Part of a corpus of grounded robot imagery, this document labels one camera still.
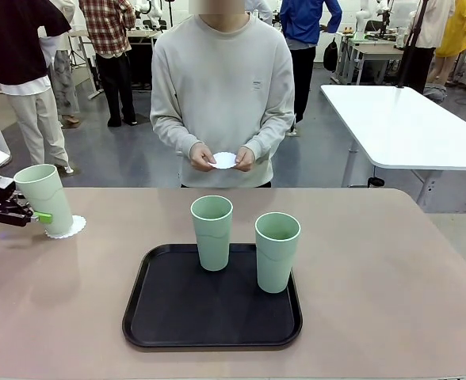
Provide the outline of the person's left hand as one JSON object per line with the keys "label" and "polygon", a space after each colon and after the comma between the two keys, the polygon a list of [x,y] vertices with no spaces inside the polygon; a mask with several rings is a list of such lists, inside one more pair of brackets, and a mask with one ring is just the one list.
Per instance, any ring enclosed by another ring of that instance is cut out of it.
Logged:
{"label": "person's left hand", "polygon": [[234,168],[244,173],[253,169],[255,163],[255,156],[251,149],[246,146],[241,146],[235,157]]}

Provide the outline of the person's right hand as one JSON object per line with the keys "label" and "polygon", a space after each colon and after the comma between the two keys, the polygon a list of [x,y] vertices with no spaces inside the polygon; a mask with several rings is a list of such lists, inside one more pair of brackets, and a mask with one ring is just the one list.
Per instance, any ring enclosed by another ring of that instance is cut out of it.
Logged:
{"label": "person's right hand", "polygon": [[201,172],[213,170],[216,160],[210,149],[202,142],[196,142],[190,149],[189,160],[191,166]]}

